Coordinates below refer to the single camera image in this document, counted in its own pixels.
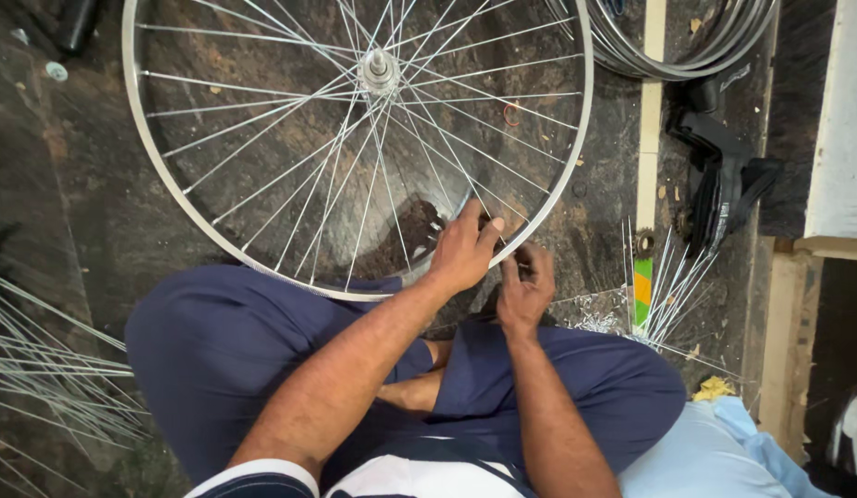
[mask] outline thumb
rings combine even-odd
[[[493,246],[496,245],[496,241],[499,240],[499,236],[504,229],[505,221],[502,218],[493,218],[493,221],[487,223],[487,226],[480,231],[478,247],[492,251]]]
[[[502,285],[519,284],[520,275],[518,274],[518,262],[514,261],[514,256],[508,256],[502,260]]]

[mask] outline forearm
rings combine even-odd
[[[526,473],[542,498],[621,496],[570,394],[535,338],[508,343]]]
[[[449,298],[420,280],[352,323],[278,388],[229,467],[258,458],[300,463],[316,478],[370,407],[382,381]]]

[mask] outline dirt floor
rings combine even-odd
[[[621,20],[635,32],[644,22],[638,4],[629,3]],[[700,42],[690,34],[689,20],[717,4],[669,0],[667,57],[677,58]],[[47,13],[54,9],[42,7]],[[61,83],[47,76],[44,54],[12,37],[15,26],[0,15],[0,272],[116,338],[137,300],[162,278],[196,265],[234,263],[177,206],[142,148],[124,87],[121,9],[120,2],[105,3],[94,38],[79,58],[65,62],[69,79]],[[715,113],[758,155],[765,143],[771,39],[766,36],[749,54],[750,74],[733,85]],[[579,165],[534,238],[556,258],[550,321],[615,331],[624,316],[621,224],[636,206],[641,84],[598,67],[594,91]],[[666,97],[663,119],[673,107]],[[689,151],[664,131],[658,141],[656,183],[666,194],[660,190],[657,196],[656,240],[664,242],[688,206]],[[416,212],[433,216],[419,205]],[[674,243],[682,247],[677,235]],[[733,372],[729,377],[746,405],[755,399],[754,353],[764,323],[757,303],[765,302],[768,250],[752,217],[724,243],[704,279],[710,299],[670,337],[672,346],[698,350],[707,359],[664,353],[683,373],[688,391],[710,375],[726,377],[723,368]],[[381,262],[376,258],[368,267]],[[497,282],[492,270],[479,286],[456,296],[428,334],[454,333],[456,323],[484,309]],[[132,382],[122,386],[136,392]],[[170,497],[189,489],[157,433],[133,451],[94,446],[89,461],[63,433],[36,421],[0,410],[0,429],[20,447],[39,448],[47,463],[86,484],[94,496]],[[36,482],[57,498],[75,495],[61,481],[39,475]],[[0,485],[0,497],[11,495]]]

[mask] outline leg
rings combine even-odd
[[[196,485],[225,468],[293,369],[362,313],[232,266],[168,277],[137,306],[124,330],[128,358],[158,428]],[[418,340],[388,381],[431,366]]]
[[[547,327],[539,339],[616,473],[661,439],[683,409],[680,375],[645,345]],[[442,435],[483,439],[523,469],[511,361],[498,325],[460,326],[428,423]]]

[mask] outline bare foot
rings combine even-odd
[[[443,372],[444,368],[438,368],[414,379],[384,385],[379,388],[376,397],[419,418],[425,418],[431,414],[434,402],[437,402]]]
[[[443,368],[449,362],[449,354],[453,350],[453,341],[451,340],[427,340],[423,339],[428,346],[428,351],[431,353],[432,370]]]

